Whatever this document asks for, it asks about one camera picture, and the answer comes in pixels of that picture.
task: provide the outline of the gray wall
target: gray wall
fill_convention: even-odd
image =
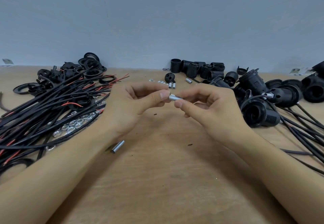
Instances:
[[[0,58],[160,69],[171,58],[287,72],[324,55],[324,0],[0,0]]]

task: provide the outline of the wooden table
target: wooden table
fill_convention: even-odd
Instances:
[[[34,82],[39,69],[0,68],[0,91],[7,108],[32,98],[14,94],[12,89]],[[163,80],[167,72],[110,69],[107,73],[119,77],[130,73],[124,81],[134,82]],[[265,81],[292,78],[261,76]],[[183,73],[176,74],[172,93],[195,84],[185,78]],[[324,122],[323,104],[301,104]],[[282,125],[255,131],[279,148],[305,150]],[[48,223],[295,223],[249,166],[213,141],[196,121],[185,119],[173,103],[145,112],[124,139],[116,154],[105,152],[96,160]],[[323,169],[309,156],[297,157]],[[12,168],[0,183],[22,170],[21,165]]]

